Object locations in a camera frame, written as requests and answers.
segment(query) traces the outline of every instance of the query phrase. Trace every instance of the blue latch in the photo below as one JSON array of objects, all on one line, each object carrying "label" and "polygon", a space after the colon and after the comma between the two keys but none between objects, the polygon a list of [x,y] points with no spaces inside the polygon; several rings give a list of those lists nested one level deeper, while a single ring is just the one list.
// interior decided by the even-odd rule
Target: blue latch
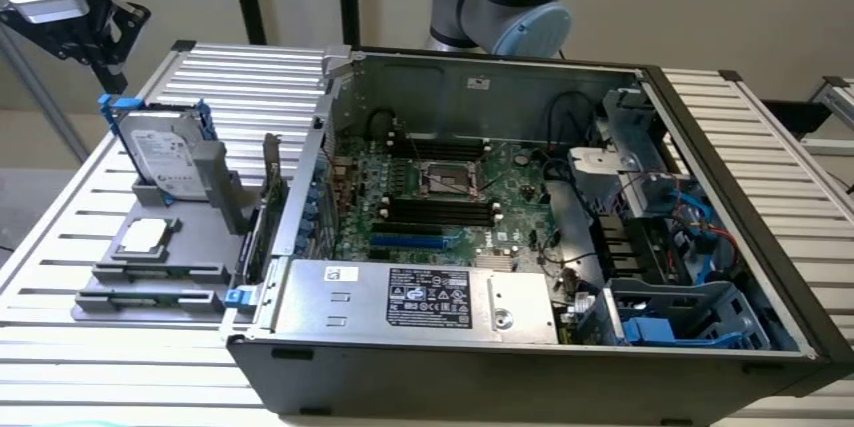
[{"label": "blue latch", "polygon": [[237,309],[240,312],[253,311],[255,305],[252,304],[252,291],[243,289],[229,289],[225,292],[225,298],[223,304],[229,309]]}]

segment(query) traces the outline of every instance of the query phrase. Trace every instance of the blue drive bracket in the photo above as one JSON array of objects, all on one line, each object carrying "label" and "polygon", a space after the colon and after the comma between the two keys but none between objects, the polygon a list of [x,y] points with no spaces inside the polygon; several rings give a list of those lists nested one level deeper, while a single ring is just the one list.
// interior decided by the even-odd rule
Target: blue drive bracket
[{"label": "blue drive bracket", "polygon": [[[119,138],[121,142],[121,146],[124,147],[124,151],[128,153],[128,158],[131,159],[131,164],[133,164],[133,169],[139,175],[139,185],[149,186],[149,182],[145,180],[143,176],[141,169],[139,164],[136,163],[136,158],[131,155],[132,149],[128,146],[127,139],[121,134],[121,129],[119,128],[119,123],[123,114],[128,112],[137,112],[149,110],[152,112],[167,111],[167,112],[192,112],[195,111],[199,115],[199,131],[201,133],[201,138],[204,140],[219,140],[219,136],[216,135],[216,129],[213,127],[213,118],[211,116],[211,106],[204,102],[204,99],[199,99],[192,106],[183,105],[167,105],[167,104],[147,104],[143,99],[136,99],[133,97],[120,97],[115,99],[109,94],[103,94],[97,98],[97,103],[100,105],[99,111],[104,119],[107,120],[107,125],[109,126],[109,131]],[[161,192],[163,203],[165,205],[172,204],[175,199],[165,192]]]},{"label": "blue drive bracket", "polygon": [[742,333],[731,332],[716,339],[676,339],[670,321],[652,317],[635,317],[623,322],[626,340],[631,345],[650,347],[694,347],[732,349],[740,346]]},{"label": "blue drive bracket", "polygon": [[131,155],[131,149],[128,148],[128,142],[121,135],[121,129],[119,129],[119,121],[116,120],[115,111],[135,111],[140,110],[145,107],[145,101],[140,99],[132,99],[123,97],[117,99],[112,104],[112,95],[104,94],[97,98],[97,103],[100,105],[99,111],[101,116],[107,120],[107,125],[109,125],[109,131],[119,138],[119,142],[121,142],[121,147],[124,147],[124,151],[128,153],[128,158],[131,159],[131,164],[133,164],[133,169],[136,170],[136,174],[139,175],[139,182],[143,185],[148,185],[145,178],[143,177],[143,172],[136,164],[136,159]]}]

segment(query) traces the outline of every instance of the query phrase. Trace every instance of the black cable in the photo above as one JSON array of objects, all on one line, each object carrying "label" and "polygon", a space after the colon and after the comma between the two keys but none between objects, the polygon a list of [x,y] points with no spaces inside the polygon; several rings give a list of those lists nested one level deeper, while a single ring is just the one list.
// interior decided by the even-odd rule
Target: black cable
[{"label": "black cable", "polygon": [[[555,179],[548,179],[547,178],[548,165],[552,164],[552,163],[563,165],[566,167],[566,175],[562,175],[560,172],[558,171],[556,172],[558,173],[558,177]],[[578,198],[578,202],[582,204],[582,208],[584,209],[584,212],[587,213],[590,218],[595,221],[596,218],[598,218],[598,214],[596,214],[595,209],[592,208],[592,206],[587,202],[587,199],[584,198],[584,195],[582,194],[580,189],[578,188],[578,181],[575,179],[575,174],[572,173],[572,167],[570,166],[570,163],[563,159],[555,159],[555,158],[548,159],[546,161],[546,163],[543,164],[542,176],[543,176],[543,182],[546,182],[547,180],[560,180],[560,181],[566,182],[567,184],[570,184],[570,188],[572,189],[572,193],[575,194],[575,197]]]},{"label": "black cable", "polygon": [[568,260],[555,260],[551,257],[548,257],[548,255],[546,255],[546,245],[548,244],[548,242],[551,241],[551,239],[555,237],[555,235],[558,235],[558,232],[560,232],[560,230],[555,229],[555,231],[551,233],[551,235],[548,236],[548,238],[546,239],[546,242],[543,242],[539,245],[539,256],[543,258],[543,260],[546,262],[548,262],[550,264],[558,264],[562,267],[566,267],[566,264],[570,264],[572,262],[576,262],[590,256],[598,255],[596,252],[587,252],[586,254],[579,255],[578,257],[572,257]]},{"label": "black cable", "polygon": [[[579,90],[567,90],[566,92],[560,92],[558,95],[555,95],[551,98],[546,107],[546,111],[548,115],[548,117],[546,118],[546,148],[547,149],[551,148],[551,123],[552,123],[552,117],[555,113],[555,107],[558,106],[558,102],[560,102],[560,100],[564,97],[570,97],[570,96],[578,96],[583,98],[590,104],[590,107],[595,108],[596,106],[596,103],[592,101],[590,96]],[[578,140],[579,142],[582,142],[586,137],[584,132],[582,131],[580,126],[578,125],[578,119],[575,118],[572,110],[568,110],[567,113],[568,113],[570,121],[572,122],[572,127],[575,128],[575,133],[578,134]]]},{"label": "black cable", "polygon": [[842,180],[836,175],[831,174],[830,172],[827,172],[827,175],[830,175],[834,179],[836,179],[836,182],[839,182],[844,186],[844,189],[846,189],[844,193],[847,195],[851,195],[854,193],[854,184],[848,186],[847,182]]},{"label": "black cable", "polygon": [[368,113],[368,120],[364,123],[364,140],[371,140],[372,138],[371,124],[373,123],[373,119],[376,118],[377,114],[391,115],[392,122],[393,122],[393,119],[397,118],[397,114],[395,114],[395,111],[388,107],[376,107],[373,110],[371,110],[371,112]]}]

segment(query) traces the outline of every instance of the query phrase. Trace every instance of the wall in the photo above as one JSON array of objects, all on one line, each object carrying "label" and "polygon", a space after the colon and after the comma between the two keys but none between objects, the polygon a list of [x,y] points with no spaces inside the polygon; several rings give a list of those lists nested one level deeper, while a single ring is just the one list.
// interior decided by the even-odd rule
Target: wall
[{"label": "wall", "polygon": [[[136,93],[163,61],[176,39],[245,43],[245,30],[237,0],[124,0],[144,5],[153,16],[131,54],[125,75]],[[73,61],[63,62],[19,38],[19,46],[63,110],[96,113],[101,89],[89,69]],[[0,107],[36,109],[8,65],[0,60]]]},{"label": "wall", "polygon": [[[563,0],[570,58],[735,69],[763,96],[800,99],[854,72],[850,0]],[[430,0],[363,0],[365,42],[417,47]]]},{"label": "wall", "polygon": [[[135,0],[155,12],[128,65],[141,85],[177,38],[245,42],[236,0]],[[655,63],[664,67],[735,69],[766,97],[804,98],[822,75],[854,71],[850,0],[564,0],[575,26],[570,58]],[[337,0],[261,0],[272,43],[340,42]],[[419,47],[430,0],[361,0],[368,44]],[[99,93],[88,70],[25,45],[64,109],[91,112]],[[0,66],[0,106],[32,103]]]}]

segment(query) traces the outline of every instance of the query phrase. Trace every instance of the cable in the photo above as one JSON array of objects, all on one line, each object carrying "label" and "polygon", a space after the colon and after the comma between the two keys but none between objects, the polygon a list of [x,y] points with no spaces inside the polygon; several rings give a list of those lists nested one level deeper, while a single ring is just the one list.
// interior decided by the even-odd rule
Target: cable
[{"label": "cable", "polygon": [[827,172],[827,175],[830,175],[836,180],[836,182],[842,184],[842,187],[844,187],[844,193],[847,195],[854,194],[854,184],[848,186],[847,182],[842,180],[836,175],[831,174],[830,172]]},{"label": "cable", "polygon": [[676,203],[674,205],[674,213],[679,210],[679,201],[682,200],[682,185],[680,185],[680,181],[679,181],[679,177],[676,177],[675,174],[671,174],[670,172],[660,172],[660,171],[655,171],[655,170],[648,170],[646,172],[638,172],[638,176],[631,179],[628,181],[628,183],[626,185],[623,185],[620,187],[620,189],[616,191],[616,194],[614,195],[614,200],[611,201],[611,207],[608,208],[608,212],[614,212],[614,209],[616,208],[616,202],[619,201],[619,196],[620,194],[626,191],[626,189],[628,188],[628,186],[631,186],[638,180],[644,179],[647,176],[650,175],[663,175],[666,177],[670,177],[671,179],[674,179],[675,182],[675,190],[676,190]]},{"label": "cable", "polygon": [[[555,113],[555,107],[558,106],[558,102],[560,101],[560,99],[572,95],[582,97],[587,101],[591,107],[596,106],[596,103],[592,101],[590,96],[584,94],[580,90],[567,90],[566,92],[560,92],[558,95],[555,95],[551,98],[546,106],[546,110],[548,112],[548,117],[546,119],[546,150],[551,149],[551,123],[552,123],[552,117]],[[570,117],[570,121],[572,122],[572,126],[575,128],[575,132],[578,134],[578,139],[580,142],[586,136],[580,126],[578,125],[578,120],[575,119],[575,115],[572,115],[571,110],[568,111],[568,117]]]},{"label": "cable", "polygon": [[504,178],[504,176],[510,173],[508,170],[506,170],[504,172],[502,172],[500,174],[498,174],[498,176],[495,176],[495,178],[492,180],[490,180],[486,184],[483,184],[483,187],[480,187],[478,189],[478,193],[482,194],[490,187],[492,187],[495,185],[495,182],[498,182],[499,180],[502,180]]},{"label": "cable", "polygon": [[735,242],[735,237],[726,230],[720,229],[708,229],[708,232],[712,232],[720,235],[726,240],[728,240],[730,245],[732,246],[732,262],[730,263],[730,269],[735,267],[738,264],[738,244]]},{"label": "cable", "polygon": [[373,110],[371,110],[371,113],[368,114],[368,119],[364,123],[364,140],[371,140],[371,124],[373,123],[373,119],[376,118],[376,114],[388,114],[391,115],[391,121],[393,122],[393,120],[397,118],[397,114],[395,114],[395,111],[392,109],[389,109],[388,107],[376,107]]},{"label": "cable", "polygon": [[579,255],[578,257],[572,257],[570,260],[564,260],[563,263],[564,264],[571,264],[572,262],[578,262],[582,259],[586,259],[587,257],[592,257],[594,255],[599,255],[598,252],[587,252],[586,254]]},{"label": "cable", "polygon": [[[567,168],[566,177],[562,176],[560,173],[558,172],[558,179],[547,179],[547,175],[546,174],[548,172],[548,164],[551,164],[551,163],[558,163],[558,164],[566,166],[566,168]],[[572,166],[570,166],[570,163],[563,159],[550,158],[543,163],[542,177],[543,177],[543,182],[546,182],[547,180],[562,180],[563,182],[570,184],[570,188],[572,189],[572,193],[575,194],[575,197],[578,198],[578,202],[582,204],[582,208],[584,209],[584,212],[590,216],[590,219],[595,221],[596,217],[598,217],[598,214],[596,214],[595,209],[592,208],[592,206],[587,202],[587,199],[582,195],[580,189],[578,188],[575,174],[572,173]]]}]

